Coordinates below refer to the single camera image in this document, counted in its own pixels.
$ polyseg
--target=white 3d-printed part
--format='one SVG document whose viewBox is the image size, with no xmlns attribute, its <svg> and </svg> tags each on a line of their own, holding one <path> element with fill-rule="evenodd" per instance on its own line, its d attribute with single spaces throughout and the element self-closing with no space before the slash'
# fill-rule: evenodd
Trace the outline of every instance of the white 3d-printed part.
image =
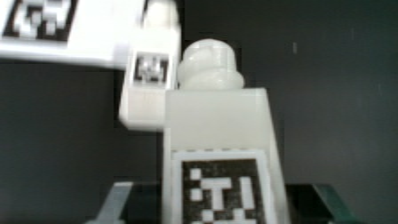
<svg viewBox="0 0 398 224">
<path fill-rule="evenodd" d="M 165 91 L 175 88 L 179 39 L 175 3 L 152 0 L 133 37 L 124 75 L 119 119 L 129 130 L 163 131 Z"/>
<path fill-rule="evenodd" d="M 0 57 L 124 70 L 143 2 L 1 0 Z"/>
<path fill-rule="evenodd" d="M 243 88 L 232 48 L 222 41 L 204 39 L 188 46 L 177 68 L 177 81 L 181 89 Z"/>
<path fill-rule="evenodd" d="M 264 89 L 168 91 L 165 105 L 163 224 L 204 223 L 198 214 L 207 203 L 213 207 L 206 209 L 232 217 L 214 216 L 211 223 L 289 224 Z M 216 196 L 191 200 L 191 189 L 214 192 L 202 189 L 206 178 L 232 181 L 230 189 L 214 188 L 222 203 Z M 230 201 L 241 207 L 225 204 Z"/>
</svg>

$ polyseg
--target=white cylinder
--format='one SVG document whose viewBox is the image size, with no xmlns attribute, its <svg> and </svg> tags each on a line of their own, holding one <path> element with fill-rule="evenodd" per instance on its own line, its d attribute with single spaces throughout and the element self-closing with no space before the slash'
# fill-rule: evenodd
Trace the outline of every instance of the white cylinder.
<svg viewBox="0 0 398 224">
<path fill-rule="evenodd" d="M 232 48 L 222 41 L 204 39 L 188 46 L 177 68 L 177 81 L 181 89 L 243 88 Z"/>
</svg>

